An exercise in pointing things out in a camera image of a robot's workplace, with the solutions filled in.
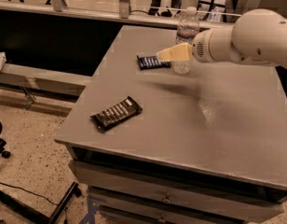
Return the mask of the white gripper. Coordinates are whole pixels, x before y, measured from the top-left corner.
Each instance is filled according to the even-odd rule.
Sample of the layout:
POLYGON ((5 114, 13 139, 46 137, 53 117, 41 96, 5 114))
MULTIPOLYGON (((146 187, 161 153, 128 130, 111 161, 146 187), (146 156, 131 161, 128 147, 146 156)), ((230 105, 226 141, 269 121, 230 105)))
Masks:
POLYGON ((157 53, 157 58, 165 62, 189 61, 191 56, 201 63, 214 63, 218 61, 220 38, 217 29, 210 29, 197 34, 193 45, 184 42, 171 48, 163 49, 157 53))

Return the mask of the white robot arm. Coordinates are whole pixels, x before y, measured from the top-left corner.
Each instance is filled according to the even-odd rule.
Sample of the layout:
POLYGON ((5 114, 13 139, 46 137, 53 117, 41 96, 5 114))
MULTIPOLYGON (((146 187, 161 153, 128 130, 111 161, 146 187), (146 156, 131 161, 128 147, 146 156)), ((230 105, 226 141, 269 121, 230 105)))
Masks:
POLYGON ((211 28, 185 42, 163 49, 157 58, 201 63, 281 66, 287 70, 287 19, 275 11, 254 9, 227 27, 211 28))

